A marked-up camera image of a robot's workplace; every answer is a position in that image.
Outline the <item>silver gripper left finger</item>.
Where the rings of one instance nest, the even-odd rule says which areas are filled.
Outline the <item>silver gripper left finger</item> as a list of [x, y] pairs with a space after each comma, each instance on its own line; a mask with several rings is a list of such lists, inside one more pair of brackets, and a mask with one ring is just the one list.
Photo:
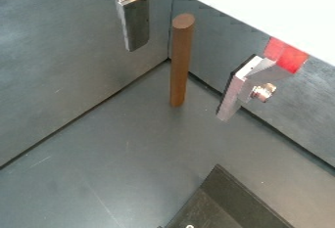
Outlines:
[[150, 40], [150, 0], [115, 0], [126, 49], [134, 52]]

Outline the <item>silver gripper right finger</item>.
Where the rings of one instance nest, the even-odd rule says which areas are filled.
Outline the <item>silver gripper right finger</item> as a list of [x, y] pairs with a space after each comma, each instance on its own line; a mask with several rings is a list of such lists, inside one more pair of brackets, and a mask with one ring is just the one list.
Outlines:
[[263, 55], [253, 55], [233, 71], [217, 116], [229, 121], [241, 106], [258, 99], [266, 103], [277, 86], [274, 81], [293, 76], [309, 59], [309, 53], [271, 37]]

